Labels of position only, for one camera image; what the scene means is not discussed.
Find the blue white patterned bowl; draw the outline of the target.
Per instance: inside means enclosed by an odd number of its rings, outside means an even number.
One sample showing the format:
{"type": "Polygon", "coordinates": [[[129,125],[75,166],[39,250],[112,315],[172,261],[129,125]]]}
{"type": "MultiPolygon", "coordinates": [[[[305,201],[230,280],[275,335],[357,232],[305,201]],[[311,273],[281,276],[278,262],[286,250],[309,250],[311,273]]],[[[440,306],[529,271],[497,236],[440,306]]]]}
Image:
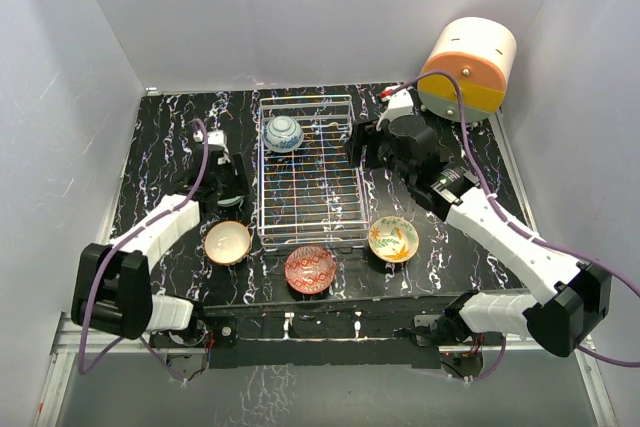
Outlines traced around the blue white patterned bowl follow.
{"type": "Polygon", "coordinates": [[[263,130],[265,147],[275,153],[289,153],[301,146],[304,133],[300,124],[290,116],[270,119],[263,130]]]}

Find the pale green bowl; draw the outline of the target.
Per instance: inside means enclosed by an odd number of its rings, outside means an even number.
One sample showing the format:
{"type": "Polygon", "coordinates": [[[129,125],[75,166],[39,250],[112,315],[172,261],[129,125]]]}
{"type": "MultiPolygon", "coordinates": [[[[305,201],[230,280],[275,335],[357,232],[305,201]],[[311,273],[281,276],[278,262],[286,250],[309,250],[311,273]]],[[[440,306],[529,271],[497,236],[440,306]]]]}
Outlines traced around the pale green bowl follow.
{"type": "Polygon", "coordinates": [[[243,195],[238,195],[230,198],[219,199],[217,201],[217,206],[220,208],[232,208],[240,205],[244,200],[243,195]]]}

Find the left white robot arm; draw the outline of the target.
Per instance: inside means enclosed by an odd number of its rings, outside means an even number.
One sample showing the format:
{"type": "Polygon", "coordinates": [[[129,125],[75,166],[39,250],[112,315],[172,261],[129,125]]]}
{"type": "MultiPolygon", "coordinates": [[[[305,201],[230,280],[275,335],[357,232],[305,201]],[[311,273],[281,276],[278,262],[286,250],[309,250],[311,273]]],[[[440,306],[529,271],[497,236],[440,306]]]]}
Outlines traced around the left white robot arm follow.
{"type": "Polygon", "coordinates": [[[199,145],[194,164],[157,206],[107,244],[91,243],[80,254],[71,319],[94,330],[134,340],[146,332],[171,331],[186,346],[200,343],[207,323],[194,303],[154,295],[151,272],[201,218],[238,205],[249,193],[242,156],[224,147],[199,145]]]}

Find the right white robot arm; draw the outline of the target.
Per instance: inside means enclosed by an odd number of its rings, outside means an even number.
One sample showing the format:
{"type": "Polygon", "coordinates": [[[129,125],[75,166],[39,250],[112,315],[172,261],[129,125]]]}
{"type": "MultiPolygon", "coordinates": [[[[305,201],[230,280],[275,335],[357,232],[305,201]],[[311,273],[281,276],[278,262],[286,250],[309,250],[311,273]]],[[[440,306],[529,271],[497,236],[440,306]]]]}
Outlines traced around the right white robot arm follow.
{"type": "Polygon", "coordinates": [[[525,294],[469,291],[419,335],[437,344],[471,342],[481,333],[531,337],[549,353],[569,356],[609,310],[611,275],[556,252],[500,206],[464,166],[446,161],[423,118],[355,124],[345,143],[349,163],[385,168],[417,205],[474,239],[527,288],[525,294]]]}

